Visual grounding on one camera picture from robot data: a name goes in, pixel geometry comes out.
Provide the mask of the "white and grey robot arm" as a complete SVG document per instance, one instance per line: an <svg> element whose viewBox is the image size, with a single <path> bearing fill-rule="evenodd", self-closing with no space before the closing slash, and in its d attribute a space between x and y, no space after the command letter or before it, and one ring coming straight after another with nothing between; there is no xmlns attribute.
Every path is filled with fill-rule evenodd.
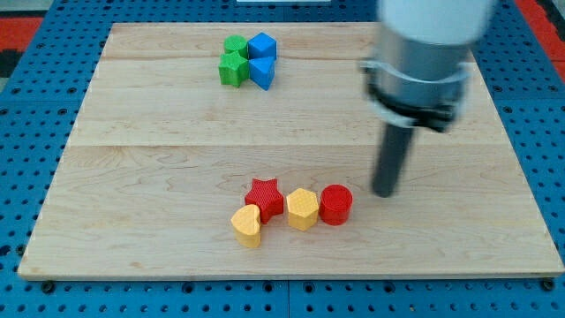
<svg viewBox="0 0 565 318"><path fill-rule="evenodd" d="M485 33L494 0L382 0L371 55L360 64L383 121L439 133L460 116L467 57Z"/></svg>

